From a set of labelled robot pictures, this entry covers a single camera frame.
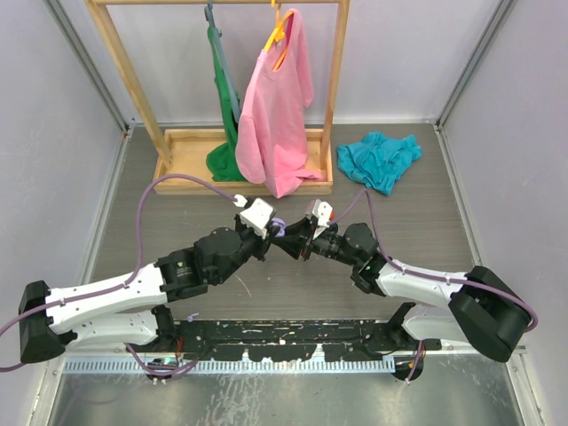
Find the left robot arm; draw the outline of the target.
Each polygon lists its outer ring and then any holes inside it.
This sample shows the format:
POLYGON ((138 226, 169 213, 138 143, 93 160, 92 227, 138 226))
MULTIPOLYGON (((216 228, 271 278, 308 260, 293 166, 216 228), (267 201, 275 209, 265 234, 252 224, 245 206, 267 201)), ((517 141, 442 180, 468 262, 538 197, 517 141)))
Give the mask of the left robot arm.
POLYGON ((134 272, 78 287, 27 284, 19 305, 20 363, 55 359, 84 343, 169 351, 178 331, 165 305, 225 283, 250 258, 262 259, 278 232, 270 220, 255 224, 239 214, 233 229, 217 228, 134 272))

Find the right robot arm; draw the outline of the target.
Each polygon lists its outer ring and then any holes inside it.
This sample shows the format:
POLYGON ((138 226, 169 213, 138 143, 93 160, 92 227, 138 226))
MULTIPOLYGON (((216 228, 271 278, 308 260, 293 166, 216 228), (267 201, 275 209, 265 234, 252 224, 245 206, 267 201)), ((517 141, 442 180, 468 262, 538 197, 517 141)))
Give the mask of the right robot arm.
POLYGON ((273 244, 295 259, 315 254, 351 267, 351 280, 366 294, 414 301, 389 328, 390 341, 407 350, 419 340, 469 343, 487 358, 507 362, 533 322, 520 297, 493 271, 413 268, 386 255, 365 223, 319 229, 305 218, 288 226, 273 244))

